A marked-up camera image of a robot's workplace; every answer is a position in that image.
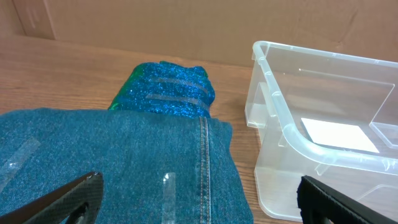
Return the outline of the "blue glitter cloth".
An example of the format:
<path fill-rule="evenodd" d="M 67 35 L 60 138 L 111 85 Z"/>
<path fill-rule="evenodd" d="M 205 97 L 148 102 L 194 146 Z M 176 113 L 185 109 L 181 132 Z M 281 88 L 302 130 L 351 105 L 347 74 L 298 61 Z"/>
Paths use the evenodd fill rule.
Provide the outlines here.
<path fill-rule="evenodd" d="M 146 62 L 133 69 L 108 109 L 209 118 L 214 100 L 215 90 L 203 67 Z"/>

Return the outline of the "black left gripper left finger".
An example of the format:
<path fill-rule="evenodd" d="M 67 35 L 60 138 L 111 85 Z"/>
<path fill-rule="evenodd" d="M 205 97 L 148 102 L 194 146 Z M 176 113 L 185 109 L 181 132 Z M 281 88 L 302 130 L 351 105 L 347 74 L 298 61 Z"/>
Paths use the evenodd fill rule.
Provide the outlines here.
<path fill-rule="evenodd" d="M 103 194 L 102 173 L 89 172 L 47 195 L 1 216 L 1 223 L 94 224 L 101 208 Z"/>

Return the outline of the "blue denim jeans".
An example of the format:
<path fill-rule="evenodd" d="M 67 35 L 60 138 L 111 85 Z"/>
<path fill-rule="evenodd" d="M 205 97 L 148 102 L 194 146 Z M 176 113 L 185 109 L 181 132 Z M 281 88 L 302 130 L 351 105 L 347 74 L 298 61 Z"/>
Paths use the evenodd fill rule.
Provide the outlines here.
<path fill-rule="evenodd" d="M 97 171 L 98 223 L 252 223 L 232 135 L 217 119 L 136 111 L 3 114 L 1 213 Z"/>

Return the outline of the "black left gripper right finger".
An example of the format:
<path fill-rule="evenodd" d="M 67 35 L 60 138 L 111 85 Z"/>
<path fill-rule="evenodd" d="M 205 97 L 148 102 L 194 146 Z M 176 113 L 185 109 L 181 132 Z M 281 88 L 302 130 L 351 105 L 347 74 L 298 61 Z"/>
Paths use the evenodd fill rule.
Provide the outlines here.
<path fill-rule="evenodd" d="M 303 224 L 397 224 L 313 177 L 301 177 L 297 205 Z"/>

